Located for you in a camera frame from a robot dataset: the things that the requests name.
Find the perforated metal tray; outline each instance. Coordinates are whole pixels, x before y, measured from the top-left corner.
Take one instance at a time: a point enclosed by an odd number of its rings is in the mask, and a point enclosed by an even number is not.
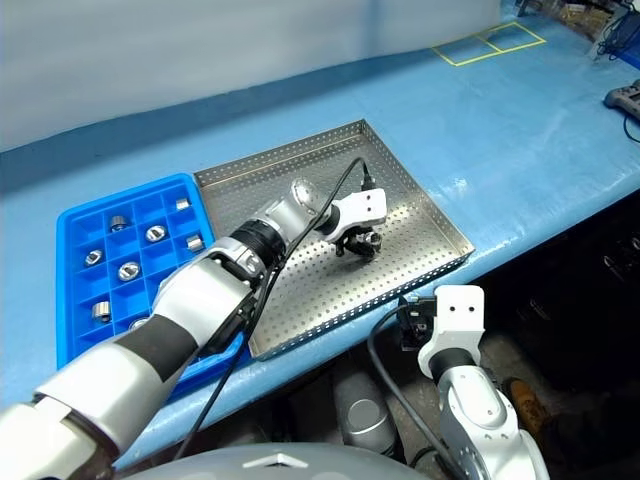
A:
[[[331,192],[357,156],[387,193],[382,251],[366,261],[311,233],[280,275],[251,338],[267,357],[415,288],[461,264],[473,246],[411,178],[366,121],[196,173],[215,236],[231,233],[298,177]],[[360,189],[354,170],[338,198]]]

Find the blue plastic tray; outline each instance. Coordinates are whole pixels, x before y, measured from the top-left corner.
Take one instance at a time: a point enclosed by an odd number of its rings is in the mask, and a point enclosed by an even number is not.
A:
[[[176,200],[187,198],[190,206],[178,210]],[[128,226],[110,232],[112,216],[122,215]],[[145,238],[147,228],[163,225],[168,235],[157,243]],[[64,212],[58,218],[56,238],[56,347],[58,368],[85,350],[129,329],[135,320],[148,317],[160,282],[195,256],[186,239],[200,234],[204,244],[213,233],[195,183],[177,174],[116,193]],[[103,252],[91,267],[84,259],[92,250]],[[118,268],[135,261],[138,278],[122,282]],[[91,308],[108,300],[111,321],[94,320]],[[242,335],[219,355],[198,359],[183,373],[173,395],[219,374],[238,351]]]

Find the yellow rectangle outline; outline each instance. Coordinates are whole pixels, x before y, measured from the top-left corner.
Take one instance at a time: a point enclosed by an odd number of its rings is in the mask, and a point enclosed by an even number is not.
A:
[[[525,43],[523,45],[518,45],[516,47],[501,49],[501,48],[498,48],[497,46],[495,46],[493,43],[489,42],[488,40],[486,40],[486,39],[484,39],[484,38],[482,38],[480,36],[480,35],[482,35],[484,33],[491,33],[491,32],[495,32],[495,31],[498,31],[498,30],[502,30],[503,28],[512,27],[512,26],[515,26],[515,27],[518,27],[518,28],[524,30],[529,35],[531,35],[533,38],[535,38],[536,40],[534,42]],[[505,23],[504,25],[498,25],[497,27],[490,28],[488,30],[485,30],[484,32],[480,32],[480,33],[472,35],[472,36],[476,37],[481,42],[483,42],[483,43],[487,44],[489,47],[493,48],[494,51],[490,52],[490,53],[486,53],[484,55],[479,55],[477,57],[469,58],[467,60],[463,60],[462,62],[454,62],[449,57],[447,57],[444,53],[442,53],[438,49],[438,47],[433,47],[431,50],[436,52],[436,54],[440,58],[442,58],[445,62],[447,62],[449,65],[451,65],[453,67],[462,67],[464,65],[468,65],[468,64],[473,63],[473,62],[478,62],[480,60],[485,60],[487,58],[495,57],[497,55],[502,55],[504,53],[515,52],[517,50],[522,50],[523,48],[535,47],[536,45],[541,45],[541,44],[547,42],[544,38],[542,38],[541,36],[533,33],[531,30],[529,30],[528,28],[520,25],[518,22],[509,22],[509,23]]]

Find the metal bushing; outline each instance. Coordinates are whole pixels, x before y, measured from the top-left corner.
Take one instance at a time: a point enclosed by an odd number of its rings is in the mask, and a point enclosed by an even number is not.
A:
[[[199,252],[204,248],[204,243],[200,235],[196,234],[187,238],[187,248],[193,253]]]
[[[102,260],[102,250],[96,248],[95,250],[91,250],[87,253],[87,256],[84,257],[84,266],[92,267]]]
[[[94,320],[107,323],[111,320],[111,304],[108,301],[98,302],[91,307],[91,316]]]
[[[142,317],[137,320],[134,320],[133,322],[131,322],[131,325],[129,325],[129,330],[135,330],[136,328],[140,328],[142,325],[147,323],[148,320],[149,320],[148,317]]]
[[[127,218],[122,215],[114,215],[111,217],[111,221],[109,222],[109,230],[112,232],[119,232],[123,228],[126,228],[129,225]]]
[[[147,233],[145,233],[144,236],[147,239],[147,241],[151,243],[156,243],[167,236],[167,229],[162,225],[154,225],[152,227],[147,228]]]
[[[185,208],[189,208],[191,204],[189,203],[188,198],[179,198],[176,200],[176,210],[184,210]]]
[[[127,262],[118,269],[118,278],[123,282],[130,282],[140,274],[138,262]]]

